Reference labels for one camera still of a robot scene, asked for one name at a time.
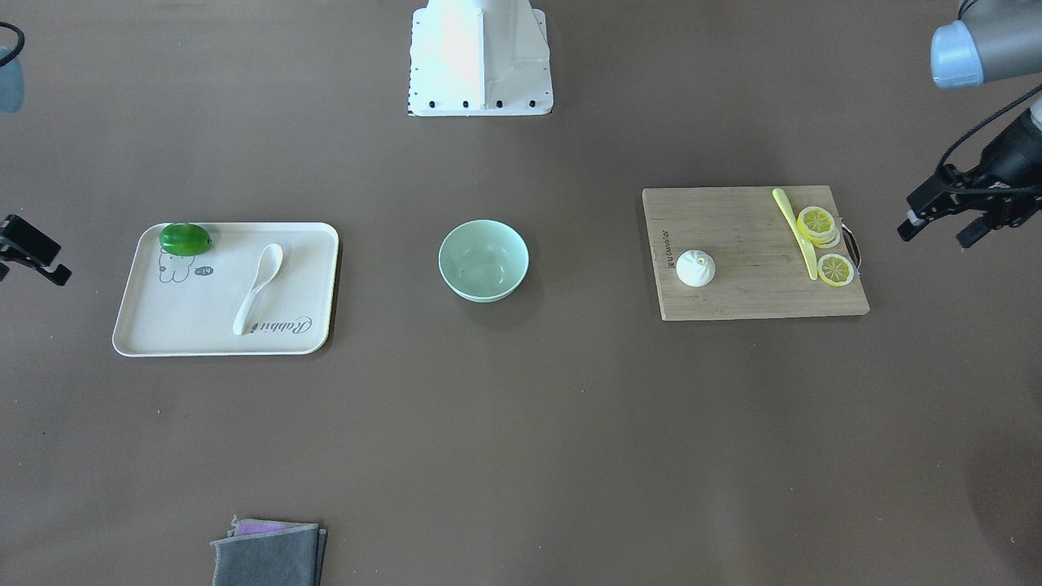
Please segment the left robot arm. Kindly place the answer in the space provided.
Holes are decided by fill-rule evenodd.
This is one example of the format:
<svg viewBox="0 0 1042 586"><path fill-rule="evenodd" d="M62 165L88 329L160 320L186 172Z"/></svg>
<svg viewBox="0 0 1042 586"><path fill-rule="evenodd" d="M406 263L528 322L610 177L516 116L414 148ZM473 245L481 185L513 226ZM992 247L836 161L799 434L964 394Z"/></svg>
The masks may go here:
<svg viewBox="0 0 1042 586"><path fill-rule="evenodd" d="M1041 70L1041 4L1038 1L961 1L953 22L931 38L931 76L940 89L978 88L993 81L1029 77ZM950 156L968 138L1006 112L1026 105L979 152L979 162L960 170ZM987 116L940 156L931 176L907 198L908 214L898 226L909 242L928 224L963 212L979 213L957 234L967 249L988 234L1017 229L1040 211L1040 87Z"/></svg>

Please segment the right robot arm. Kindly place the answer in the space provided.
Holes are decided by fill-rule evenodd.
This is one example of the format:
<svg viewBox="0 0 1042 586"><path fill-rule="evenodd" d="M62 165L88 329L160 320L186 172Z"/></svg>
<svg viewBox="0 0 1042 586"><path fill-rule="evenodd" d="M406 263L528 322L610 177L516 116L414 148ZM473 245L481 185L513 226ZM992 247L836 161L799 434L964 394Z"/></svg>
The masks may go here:
<svg viewBox="0 0 1042 586"><path fill-rule="evenodd" d="M4 30L15 34L13 48L3 46L1 57L1 111L15 114L24 103L24 74L18 57L25 45L25 36L18 26L2 22ZM45 280L66 286L72 271L57 262L63 246L38 229L22 216L10 214L1 222L1 279L10 274L10 264L36 271Z"/></svg>

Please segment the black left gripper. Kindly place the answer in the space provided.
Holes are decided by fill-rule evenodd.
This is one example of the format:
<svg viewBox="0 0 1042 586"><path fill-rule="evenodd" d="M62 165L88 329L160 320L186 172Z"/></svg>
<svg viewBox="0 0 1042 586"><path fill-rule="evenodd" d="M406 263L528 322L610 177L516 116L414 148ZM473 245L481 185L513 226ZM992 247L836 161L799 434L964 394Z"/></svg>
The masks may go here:
<svg viewBox="0 0 1042 586"><path fill-rule="evenodd" d="M993 230L1016 229L1040 211L1040 122L1026 109L993 138L979 163L963 172L941 163L931 177L909 194L908 215L897 227L909 242L943 216L979 211L982 215L956 238L969 249Z"/></svg>

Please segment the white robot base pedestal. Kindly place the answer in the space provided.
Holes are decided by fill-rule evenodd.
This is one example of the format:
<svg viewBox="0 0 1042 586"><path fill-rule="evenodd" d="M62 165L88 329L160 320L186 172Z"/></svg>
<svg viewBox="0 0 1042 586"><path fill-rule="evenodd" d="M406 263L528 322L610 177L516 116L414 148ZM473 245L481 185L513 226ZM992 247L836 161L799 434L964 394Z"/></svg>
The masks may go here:
<svg viewBox="0 0 1042 586"><path fill-rule="evenodd" d="M554 109L545 13L528 1L428 1L412 14L411 116Z"/></svg>

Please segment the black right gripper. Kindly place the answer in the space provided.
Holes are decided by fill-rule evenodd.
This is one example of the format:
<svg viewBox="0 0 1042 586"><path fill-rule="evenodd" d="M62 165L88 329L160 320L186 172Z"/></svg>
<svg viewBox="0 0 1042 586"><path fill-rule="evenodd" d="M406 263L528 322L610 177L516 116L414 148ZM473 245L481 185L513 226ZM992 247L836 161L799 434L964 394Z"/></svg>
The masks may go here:
<svg viewBox="0 0 1042 586"><path fill-rule="evenodd" d="M2 220L1 259L15 262L38 272L57 286L66 286L72 271L57 263L60 246L55 240L38 229L21 216L10 214Z"/></svg>

